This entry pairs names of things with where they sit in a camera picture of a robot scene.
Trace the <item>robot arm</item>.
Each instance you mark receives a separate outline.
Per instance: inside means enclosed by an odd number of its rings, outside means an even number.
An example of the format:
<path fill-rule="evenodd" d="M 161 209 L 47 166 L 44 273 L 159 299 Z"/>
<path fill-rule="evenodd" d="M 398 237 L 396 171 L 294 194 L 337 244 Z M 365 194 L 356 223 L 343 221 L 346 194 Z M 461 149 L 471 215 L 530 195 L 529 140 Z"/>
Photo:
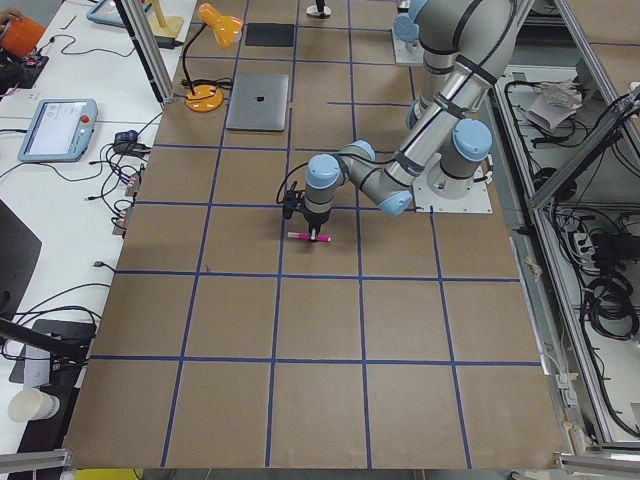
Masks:
<path fill-rule="evenodd" d="M 392 27 L 394 55 L 397 64 L 414 64 L 421 58 L 424 77 L 420 95 L 413 101 L 407 114 L 407 127 L 411 129 L 433 102 L 453 70 L 454 54 L 433 53 L 425 50 L 419 41 L 419 26 L 413 14 L 426 4 L 425 1 L 397 1 Z"/>
<path fill-rule="evenodd" d="M 312 157 L 304 191 L 285 194 L 284 217 L 301 213 L 309 240 L 319 240 L 335 192 L 347 182 L 390 216 L 407 208 L 421 175 L 436 195 L 464 197 L 492 146 L 488 128 L 471 116 L 504 73 L 531 7 L 529 1 L 411 2 L 397 19 L 423 48 L 425 76 L 407 116 L 408 136 L 383 162 L 365 141 Z"/>

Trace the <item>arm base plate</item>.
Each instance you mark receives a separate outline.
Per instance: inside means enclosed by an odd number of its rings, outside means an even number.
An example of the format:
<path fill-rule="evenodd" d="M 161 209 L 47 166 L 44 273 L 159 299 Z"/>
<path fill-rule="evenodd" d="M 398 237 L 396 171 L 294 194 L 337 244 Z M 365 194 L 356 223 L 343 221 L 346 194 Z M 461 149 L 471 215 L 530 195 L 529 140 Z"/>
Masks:
<path fill-rule="evenodd" d="M 481 167 L 466 180 L 449 179 L 435 167 L 413 183 L 415 209 L 424 213 L 491 214 L 489 183 Z"/>
<path fill-rule="evenodd" d="M 394 58 L 397 65 L 419 66 L 423 63 L 424 49 L 419 42 L 405 42 L 392 32 Z"/>

